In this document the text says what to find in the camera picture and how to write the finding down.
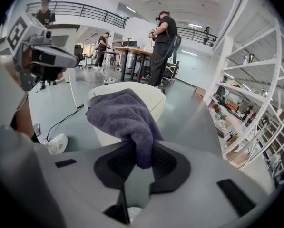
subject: gray towel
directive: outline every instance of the gray towel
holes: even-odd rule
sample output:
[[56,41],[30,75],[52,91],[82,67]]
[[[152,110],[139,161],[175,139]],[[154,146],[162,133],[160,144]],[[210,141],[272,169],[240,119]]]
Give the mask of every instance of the gray towel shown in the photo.
[[145,103],[131,89],[99,95],[90,100],[87,120],[101,131],[136,143],[136,163],[151,167],[153,140],[163,140]]

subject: round table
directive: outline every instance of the round table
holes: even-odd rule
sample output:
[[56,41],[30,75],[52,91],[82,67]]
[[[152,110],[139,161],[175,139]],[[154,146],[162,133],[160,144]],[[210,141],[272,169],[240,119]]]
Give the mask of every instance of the round table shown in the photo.
[[141,78],[141,73],[142,73],[143,66],[144,66],[145,57],[146,56],[151,56],[151,52],[144,51],[144,50],[141,50],[141,49],[138,49],[138,48],[133,48],[133,47],[116,47],[115,50],[121,51],[121,52],[125,53],[123,66],[122,66],[121,81],[124,81],[124,77],[125,77],[125,70],[126,70],[126,63],[127,63],[128,52],[136,54],[136,59],[134,60],[134,63],[133,63],[133,68],[132,68],[132,73],[131,73],[131,76],[130,76],[130,80],[133,80],[134,70],[135,70],[136,64],[137,64],[137,56],[138,55],[142,56],[141,67],[140,67],[140,70],[139,70],[138,75],[137,75],[137,82],[140,82],[140,78]]

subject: metal railing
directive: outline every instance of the metal railing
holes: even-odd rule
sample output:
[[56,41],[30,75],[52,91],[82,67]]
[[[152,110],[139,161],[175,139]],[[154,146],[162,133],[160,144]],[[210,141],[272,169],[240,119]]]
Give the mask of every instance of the metal railing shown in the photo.
[[[27,4],[27,13],[38,12],[40,9],[40,2],[34,2]],[[56,15],[74,15],[87,17],[90,19],[97,19],[120,28],[125,27],[126,19],[108,12],[106,10],[96,8],[87,4],[81,4],[77,2],[62,2],[53,1],[49,5],[49,9],[54,11]]]
[[217,36],[207,34],[203,31],[183,27],[178,27],[178,35],[182,38],[197,41],[210,47],[213,47],[217,39]]

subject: white shelf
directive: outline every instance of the white shelf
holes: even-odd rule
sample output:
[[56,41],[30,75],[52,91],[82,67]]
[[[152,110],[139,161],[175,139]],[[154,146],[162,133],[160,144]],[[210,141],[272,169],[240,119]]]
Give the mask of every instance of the white shelf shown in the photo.
[[249,43],[245,44],[244,46],[240,47],[239,49],[237,49],[236,51],[232,52],[230,55],[228,55],[227,57],[231,57],[233,54],[243,50],[244,48],[250,46],[251,44],[255,43],[256,41],[266,37],[267,35],[273,33],[274,31],[276,31],[276,27],[273,27],[272,29],[268,30],[267,32],[265,32],[264,34],[258,36],[257,38],[255,38],[254,40],[250,41]]
[[227,71],[227,70],[231,70],[231,69],[237,69],[237,68],[243,68],[243,67],[272,65],[272,64],[276,64],[276,63],[277,63],[276,58],[273,58],[273,59],[270,59],[270,60],[264,60],[264,61],[259,61],[259,62],[253,62],[253,63],[241,64],[241,65],[237,65],[237,66],[231,66],[231,67],[223,69],[223,71]]
[[274,107],[271,104],[269,104],[269,107],[271,108],[271,111],[274,113],[274,117],[276,117],[276,119],[278,120],[280,125],[282,125],[283,121],[281,121],[281,119],[280,119],[279,115],[277,114],[277,112],[275,111]]
[[258,95],[258,94],[254,93],[252,91],[248,91],[248,90],[245,90],[245,89],[242,89],[242,88],[238,88],[238,87],[235,87],[235,86],[232,86],[232,85],[227,85],[227,84],[224,84],[224,83],[217,83],[217,85],[223,86],[225,88],[233,89],[233,90],[238,91],[240,93],[249,95],[250,97],[252,97],[252,98],[254,98],[256,100],[259,100],[261,102],[264,102],[265,100],[267,100],[266,97]]
[[[213,101],[218,103],[217,99],[215,99],[213,96],[211,96],[211,98],[213,99]],[[237,131],[238,136],[242,135],[243,131],[242,131],[242,125],[240,124],[240,120],[238,118],[236,118],[235,116],[233,116],[231,113],[229,113],[229,111],[225,107],[223,107],[221,105],[219,107],[220,107],[222,113],[227,116],[228,120],[231,122],[231,124],[233,125],[233,127]]]

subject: gray floor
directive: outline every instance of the gray floor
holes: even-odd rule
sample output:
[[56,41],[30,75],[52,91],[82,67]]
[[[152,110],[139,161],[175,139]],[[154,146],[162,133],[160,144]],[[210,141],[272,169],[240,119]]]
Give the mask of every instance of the gray floor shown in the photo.
[[[119,81],[120,73],[113,69],[105,71],[107,75]],[[102,85],[106,78],[100,72],[77,68],[77,85],[83,102],[89,90]],[[210,113],[202,100],[192,97],[194,88],[181,81],[175,81],[166,88],[166,106],[157,125],[165,141],[211,152],[222,156],[221,148]],[[65,116],[75,112],[70,84],[64,81],[55,86],[47,86],[42,91],[33,90],[29,95],[33,123],[40,124],[43,140],[50,127]],[[91,124],[86,120],[83,109],[74,116],[54,127],[49,137],[64,133],[69,138],[66,151],[78,151],[99,147],[97,136]]]

